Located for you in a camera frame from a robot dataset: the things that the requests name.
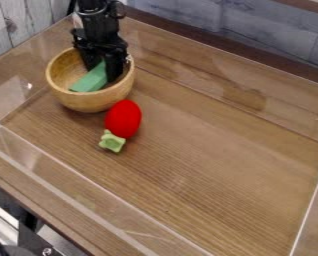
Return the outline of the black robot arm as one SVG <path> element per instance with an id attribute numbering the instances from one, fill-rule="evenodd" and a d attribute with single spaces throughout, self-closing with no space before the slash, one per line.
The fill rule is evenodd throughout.
<path id="1" fill-rule="evenodd" d="M 91 71 L 100 62 L 106 63 L 107 81 L 114 82 L 123 73 L 128 56 L 128 43 L 119 36 L 119 20 L 126 17 L 118 12 L 119 0 L 76 0 L 76 14 L 83 27 L 74 28 L 74 47 Z"/>

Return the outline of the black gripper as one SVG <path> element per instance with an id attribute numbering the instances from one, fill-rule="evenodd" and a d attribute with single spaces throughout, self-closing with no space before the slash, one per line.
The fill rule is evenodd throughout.
<path id="1" fill-rule="evenodd" d="M 106 61 L 106 73 L 110 82 L 114 82 L 123 73 L 124 57 L 128 44 L 119 36 L 119 20 L 124 18 L 118 12 L 76 12 L 75 18 L 82 26 L 71 33 L 74 46 L 82 54 L 87 70 L 92 70 Z"/>

